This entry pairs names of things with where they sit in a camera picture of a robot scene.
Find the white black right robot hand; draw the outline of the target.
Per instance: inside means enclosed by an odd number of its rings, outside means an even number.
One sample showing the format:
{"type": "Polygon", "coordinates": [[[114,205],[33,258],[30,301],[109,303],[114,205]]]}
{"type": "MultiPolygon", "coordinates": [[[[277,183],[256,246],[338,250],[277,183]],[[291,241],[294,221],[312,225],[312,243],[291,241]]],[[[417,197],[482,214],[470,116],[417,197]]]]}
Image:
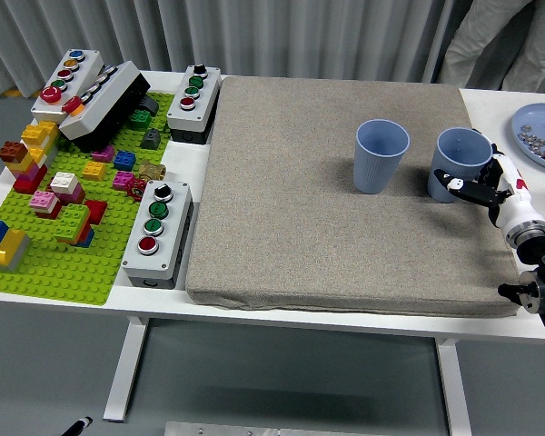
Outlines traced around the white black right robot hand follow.
{"type": "Polygon", "coordinates": [[[512,248],[545,236],[545,218],[533,208],[519,170],[475,129],[455,127],[439,135],[427,190],[440,203],[461,199],[486,207],[491,223],[512,248]]]}

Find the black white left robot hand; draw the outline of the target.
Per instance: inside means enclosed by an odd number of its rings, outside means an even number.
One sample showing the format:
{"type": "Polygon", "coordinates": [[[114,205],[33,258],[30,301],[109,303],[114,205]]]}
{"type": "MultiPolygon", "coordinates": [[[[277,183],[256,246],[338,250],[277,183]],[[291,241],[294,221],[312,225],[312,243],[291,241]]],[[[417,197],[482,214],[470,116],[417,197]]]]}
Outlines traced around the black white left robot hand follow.
{"type": "Polygon", "coordinates": [[[75,421],[68,429],[66,429],[62,436],[80,436],[83,431],[93,423],[93,419],[90,416],[85,416],[75,421]]]}

